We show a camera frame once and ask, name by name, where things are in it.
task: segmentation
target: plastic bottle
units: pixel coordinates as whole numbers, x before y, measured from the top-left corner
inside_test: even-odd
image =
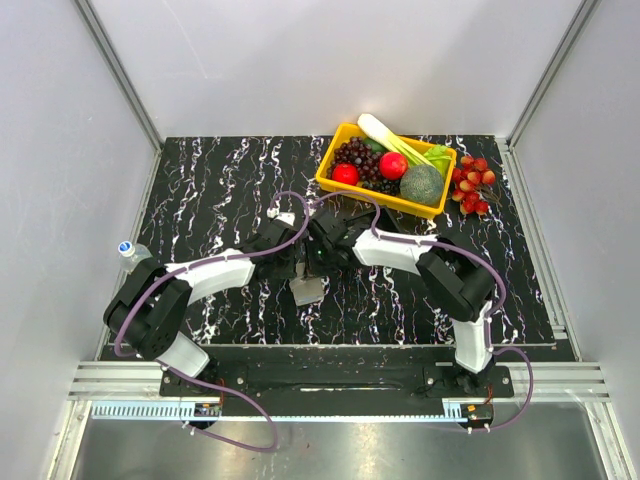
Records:
[[[120,253],[120,266],[122,269],[131,273],[145,258],[152,257],[151,252],[147,247],[139,243],[131,243],[129,241],[122,242],[118,245],[118,252]]]

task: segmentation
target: aluminum frame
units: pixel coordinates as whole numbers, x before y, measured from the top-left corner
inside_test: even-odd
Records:
[[[122,62],[113,47],[111,39],[109,38],[104,25],[100,21],[95,8],[91,4],[91,1],[73,0],[73,3],[78,9],[78,13],[81,16],[83,23],[89,29],[89,32],[91,33],[98,50],[100,50],[107,67],[111,71],[113,78],[120,87],[122,95],[131,107],[133,115],[140,123],[140,128],[142,128],[154,150],[156,152],[160,151],[164,144],[164,139],[160,136],[160,133],[158,133],[156,126],[153,124],[153,120],[151,120],[151,116],[143,105],[142,100],[140,100],[140,96],[136,92],[129,75],[127,75]]]
[[[599,3],[600,0],[582,0],[582,3],[578,6],[578,9],[562,36],[556,51],[552,55],[547,68],[538,81],[536,88],[533,90],[531,98],[529,98],[520,118],[518,118],[518,121],[509,135],[508,143],[510,146],[515,147],[520,140],[520,137],[522,137],[522,133],[525,128],[527,128],[529,121],[538,109],[542,98],[547,93],[547,90],[560,70],[560,67],[562,67],[562,64],[568,58],[571,53],[571,49],[580,37],[580,34],[589,22],[589,19],[596,11]]]
[[[520,402],[528,389],[528,372],[524,363],[499,363],[511,373],[515,397],[496,399],[496,403]],[[607,475],[611,479],[637,479],[628,449],[611,405],[611,398],[597,363],[588,362],[536,362],[534,372],[534,403],[580,403],[588,414],[598,450]],[[61,432],[48,479],[72,478],[75,461],[94,401],[191,401],[193,398],[160,397],[158,391],[162,368],[155,362],[83,362],[79,365],[67,402],[66,420]],[[447,399],[448,402],[476,403],[482,399]],[[218,403],[218,396],[198,397],[198,401]],[[257,421],[259,417],[233,417],[231,421]],[[282,417],[287,421],[336,421],[335,417]],[[341,417],[340,421],[359,418]],[[385,422],[403,422],[399,416],[385,417]],[[411,421],[428,421],[411,418]]]
[[[511,191],[514,195],[516,208],[522,220],[524,233],[531,250],[534,267],[546,299],[545,303],[547,304],[549,318],[552,320],[554,335],[557,340],[568,338],[578,359],[582,357],[571,326],[570,315],[549,258],[535,209],[530,201],[517,154],[510,146],[513,147],[517,144],[522,132],[599,2],[600,0],[582,1],[509,138],[497,139],[505,172],[511,182]],[[143,192],[140,209],[133,227],[132,238],[136,238],[142,223],[144,207],[151,191],[153,178],[158,168],[163,138],[158,133],[140,100],[91,1],[73,0],[73,3],[78,8],[82,21],[93,36],[98,49],[118,83],[123,96],[129,103],[132,112],[138,119],[141,128],[156,150],[154,164]],[[118,279],[116,290],[122,284],[123,278],[121,276]],[[96,359],[106,343],[107,337],[108,330],[105,329],[96,353]],[[497,401],[519,401],[524,397],[528,387],[526,367],[524,364],[516,363],[502,365],[507,365],[510,369],[516,395],[514,399]],[[105,398],[109,400],[157,401],[160,398],[158,390],[161,377],[162,371],[160,367],[150,362],[81,363],[69,393],[69,400],[65,406],[63,429],[59,435],[58,445],[55,449],[47,478],[51,480],[68,480],[72,478],[93,401]],[[584,405],[609,478],[638,478],[620,433],[611,399],[598,364],[585,362],[535,363],[534,378],[534,402],[579,402]],[[217,396],[207,398],[212,402],[219,401]]]

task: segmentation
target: yellow basket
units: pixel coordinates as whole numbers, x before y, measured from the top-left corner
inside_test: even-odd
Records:
[[[401,212],[410,213],[411,215],[416,215],[418,217],[424,218],[433,218],[436,215],[439,215],[444,211],[444,203],[447,200],[447,192],[449,191],[449,184],[451,183],[451,175],[453,174],[453,169],[456,166],[456,156],[457,152],[453,148],[447,148],[447,154],[451,156],[451,162],[449,162],[449,168],[447,170],[447,176],[444,179],[444,192],[442,193],[442,198],[440,202],[435,207],[428,207],[426,205],[422,205],[415,202],[410,202],[408,200],[404,200],[400,197],[392,197],[391,195],[384,195],[382,193],[373,192],[371,190],[367,190],[366,188],[360,188],[358,186],[346,185],[344,183],[335,182],[329,178],[326,178],[327,170],[333,161],[334,150],[342,145],[344,142],[348,142],[351,137],[366,137],[364,132],[357,125],[353,125],[351,123],[342,123],[338,127],[336,134],[329,145],[329,150],[325,154],[322,159],[322,163],[320,163],[320,167],[316,172],[316,180],[320,184],[323,190],[327,190],[328,192],[337,192],[339,190],[348,190],[354,193],[365,193],[370,197],[373,197],[376,202],[380,205],[386,205],[387,207],[393,208],[395,210],[399,210]],[[432,143],[421,142],[419,140],[414,140],[412,138],[400,137],[407,144],[413,147],[416,151],[420,153],[425,153],[434,145]],[[349,197],[353,197],[359,200],[364,200],[362,197],[358,197],[357,195],[348,195]]]

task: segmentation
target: red apple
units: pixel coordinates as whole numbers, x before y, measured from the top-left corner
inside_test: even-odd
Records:
[[[359,180],[358,170],[350,163],[340,163],[333,169],[331,180],[346,183],[347,185],[355,185]]]
[[[398,180],[409,170],[409,162],[401,153],[387,152],[380,159],[380,174],[389,180]]]

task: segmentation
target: bottle cap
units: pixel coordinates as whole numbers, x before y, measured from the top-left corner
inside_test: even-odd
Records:
[[[120,252],[120,255],[123,257],[130,257],[133,255],[134,250],[133,244],[129,241],[122,242],[118,245],[118,252]]]

